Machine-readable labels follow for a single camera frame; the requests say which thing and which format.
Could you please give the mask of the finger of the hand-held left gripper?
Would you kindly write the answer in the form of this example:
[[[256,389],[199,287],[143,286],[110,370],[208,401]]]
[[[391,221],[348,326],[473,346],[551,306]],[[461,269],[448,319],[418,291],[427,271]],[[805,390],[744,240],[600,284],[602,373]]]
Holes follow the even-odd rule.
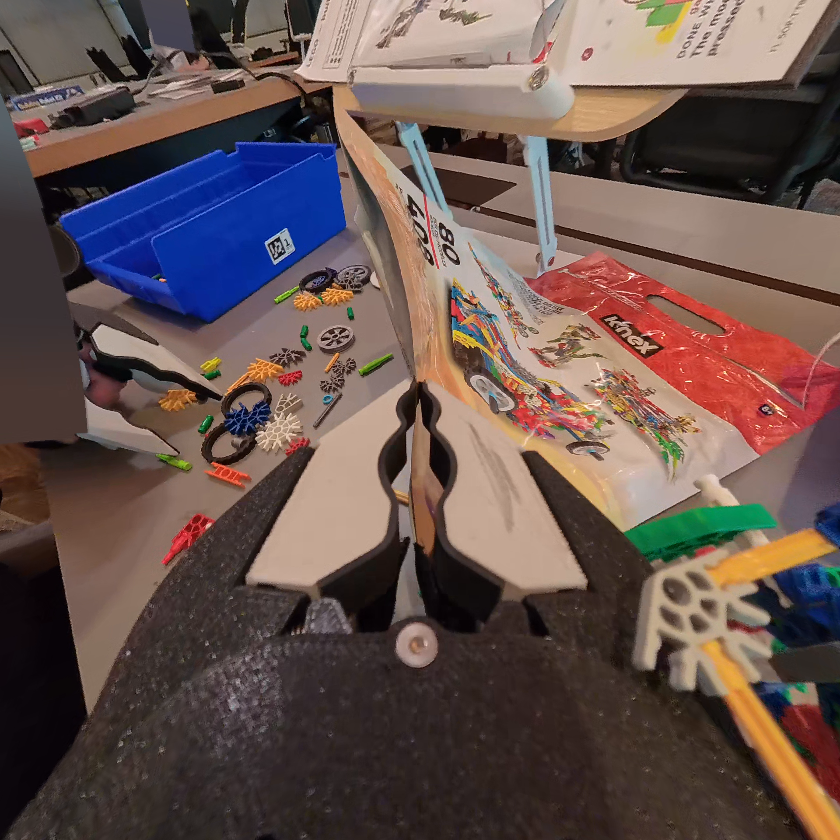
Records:
[[[220,392],[204,375],[162,345],[104,322],[92,329],[79,326],[82,359],[92,371],[122,384],[136,382],[149,392],[186,391],[197,401],[220,402]]]
[[[149,455],[178,457],[179,450],[171,446],[155,431],[135,426],[122,414],[102,408],[90,401],[84,401],[87,416],[87,431],[77,437],[92,441],[108,449],[126,449]]]

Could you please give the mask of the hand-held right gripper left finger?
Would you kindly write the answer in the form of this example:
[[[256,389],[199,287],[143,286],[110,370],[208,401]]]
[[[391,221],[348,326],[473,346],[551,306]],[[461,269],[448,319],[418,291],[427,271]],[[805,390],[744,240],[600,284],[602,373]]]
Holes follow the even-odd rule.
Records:
[[[417,383],[403,381],[321,438],[247,585],[332,598],[364,631],[389,625],[406,554],[392,485],[406,466],[416,406]]]

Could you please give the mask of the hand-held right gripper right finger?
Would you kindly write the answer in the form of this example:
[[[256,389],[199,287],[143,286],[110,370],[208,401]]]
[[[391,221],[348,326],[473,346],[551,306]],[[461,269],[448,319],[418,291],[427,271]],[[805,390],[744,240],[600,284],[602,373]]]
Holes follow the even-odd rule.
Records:
[[[521,448],[435,382],[421,384],[420,403],[442,487],[432,566],[444,598],[484,623],[502,602],[586,590]]]

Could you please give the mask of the printed plastic toy set bag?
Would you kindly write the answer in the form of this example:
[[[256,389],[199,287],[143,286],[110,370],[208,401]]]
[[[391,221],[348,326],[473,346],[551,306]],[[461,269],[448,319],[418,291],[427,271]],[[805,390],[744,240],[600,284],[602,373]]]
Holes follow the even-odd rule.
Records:
[[[838,367],[594,253],[516,271],[378,150],[348,162],[402,270],[415,371],[544,456],[624,531],[838,413]]]

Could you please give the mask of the pile of small toy pieces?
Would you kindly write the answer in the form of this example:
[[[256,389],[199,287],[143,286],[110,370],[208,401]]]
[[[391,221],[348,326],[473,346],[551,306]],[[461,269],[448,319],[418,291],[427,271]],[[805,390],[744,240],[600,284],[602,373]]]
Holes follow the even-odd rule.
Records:
[[[358,338],[355,309],[362,293],[372,287],[373,274],[366,264],[321,269],[275,299],[278,304],[292,302],[299,317],[292,323],[297,328],[297,343],[281,346],[265,358],[254,358],[241,376],[224,386],[223,395],[245,382],[265,384],[272,394],[272,419],[278,413],[294,413],[301,421],[302,432],[285,450],[267,453],[256,446],[250,455],[259,451],[290,456],[309,446],[310,432],[317,432],[324,425],[348,382],[355,375],[367,375],[392,359],[387,354],[371,363],[358,364],[350,353]],[[234,403],[234,410],[240,403],[251,407],[260,400],[257,394],[242,396]],[[201,443],[207,432],[220,423],[224,423],[224,415],[219,407],[198,425],[196,433]],[[199,455],[204,470],[210,469],[201,449]],[[247,458],[233,467],[243,471]]]

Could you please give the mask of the black rubber toy tyre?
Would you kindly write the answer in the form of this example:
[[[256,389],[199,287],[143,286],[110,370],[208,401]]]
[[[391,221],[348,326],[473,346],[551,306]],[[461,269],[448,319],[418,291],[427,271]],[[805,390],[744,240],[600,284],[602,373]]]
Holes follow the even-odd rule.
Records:
[[[231,414],[234,411],[234,403],[239,400],[240,397],[248,394],[259,395],[261,397],[260,401],[266,403],[270,409],[272,394],[269,388],[265,384],[249,381],[241,385],[237,385],[225,394],[220,405],[220,410],[223,415],[227,416]]]
[[[203,439],[201,455],[212,465],[234,466],[256,448],[256,433],[236,435],[224,423],[212,427]]]

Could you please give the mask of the brown wooden object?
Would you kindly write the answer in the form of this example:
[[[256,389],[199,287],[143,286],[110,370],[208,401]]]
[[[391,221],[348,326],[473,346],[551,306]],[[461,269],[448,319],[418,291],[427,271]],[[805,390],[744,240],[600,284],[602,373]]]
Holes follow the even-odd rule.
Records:
[[[27,524],[49,519],[49,501],[40,456],[23,444],[1,445],[3,515]]]

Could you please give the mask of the blue plastic bin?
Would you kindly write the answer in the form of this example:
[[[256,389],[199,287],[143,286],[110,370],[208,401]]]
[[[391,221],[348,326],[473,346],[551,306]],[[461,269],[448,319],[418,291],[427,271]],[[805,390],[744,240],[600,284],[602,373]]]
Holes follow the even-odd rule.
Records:
[[[335,145],[236,143],[64,214],[100,282],[213,322],[346,228]]]

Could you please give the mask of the red toy connector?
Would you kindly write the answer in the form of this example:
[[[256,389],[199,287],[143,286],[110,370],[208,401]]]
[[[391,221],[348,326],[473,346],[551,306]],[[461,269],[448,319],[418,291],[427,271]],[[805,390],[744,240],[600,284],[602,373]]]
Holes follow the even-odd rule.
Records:
[[[202,513],[193,515],[172,539],[170,550],[162,559],[161,564],[168,565],[180,553],[191,548],[214,524],[213,518]]]

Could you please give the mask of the colourful construction toy model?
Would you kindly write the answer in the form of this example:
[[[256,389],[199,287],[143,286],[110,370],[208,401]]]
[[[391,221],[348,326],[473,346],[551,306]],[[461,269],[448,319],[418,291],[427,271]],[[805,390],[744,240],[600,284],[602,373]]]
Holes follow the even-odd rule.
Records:
[[[671,687],[721,697],[807,835],[838,838],[838,505],[772,542],[761,505],[695,485],[705,507],[626,532],[654,566],[633,665],[665,645]]]

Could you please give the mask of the black box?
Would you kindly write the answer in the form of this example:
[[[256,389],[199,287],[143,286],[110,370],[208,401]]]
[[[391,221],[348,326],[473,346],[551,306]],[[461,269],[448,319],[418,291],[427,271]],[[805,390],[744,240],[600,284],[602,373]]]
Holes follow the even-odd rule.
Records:
[[[49,126],[52,130],[85,128],[120,119],[136,108],[137,102],[127,87],[100,90],[69,100],[65,108],[49,118]]]

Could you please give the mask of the wooden book stand, blue legs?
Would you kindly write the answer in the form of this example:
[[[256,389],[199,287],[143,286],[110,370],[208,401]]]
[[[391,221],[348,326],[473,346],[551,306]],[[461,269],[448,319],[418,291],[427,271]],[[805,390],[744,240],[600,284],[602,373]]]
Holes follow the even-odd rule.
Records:
[[[456,112],[434,108],[432,105],[408,107],[399,101],[389,110],[386,105],[365,106],[348,83],[332,85],[335,119],[340,129],[349,128],[350,118],[404,119],[407,122],[441,123],[475,131],[533,134],[557,140],[596,142],[634,131],[672,107],[684,89],[658,90],[628,87],[579,87],[573,90],[574,102],[563,117],[549,118],[504,117]]]

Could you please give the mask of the open instruction booklet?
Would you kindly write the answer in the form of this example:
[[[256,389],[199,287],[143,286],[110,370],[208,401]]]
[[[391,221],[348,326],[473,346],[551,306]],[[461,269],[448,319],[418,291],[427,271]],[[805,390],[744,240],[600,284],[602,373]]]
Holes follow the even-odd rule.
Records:
[[[362,67],[528,65],[550,47],[564,1],[324,1],[306,81],[345,83]]]

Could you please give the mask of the black office chair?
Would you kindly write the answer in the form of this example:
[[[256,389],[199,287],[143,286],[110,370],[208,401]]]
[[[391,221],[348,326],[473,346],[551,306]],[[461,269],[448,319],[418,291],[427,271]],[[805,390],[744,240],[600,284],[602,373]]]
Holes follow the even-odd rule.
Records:
[[[800,191],[803,208],[823,178],[838,178],[839,72],[796,88],[690,91],[629,133],[625,182],[773,204]]]

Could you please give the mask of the white printed book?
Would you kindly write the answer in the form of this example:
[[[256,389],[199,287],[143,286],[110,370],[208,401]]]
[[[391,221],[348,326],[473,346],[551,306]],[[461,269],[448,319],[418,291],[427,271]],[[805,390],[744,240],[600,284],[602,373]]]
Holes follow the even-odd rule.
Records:
[[[571,2],[551,57],[573,87],[795,85],[838,11],[835,1]]]

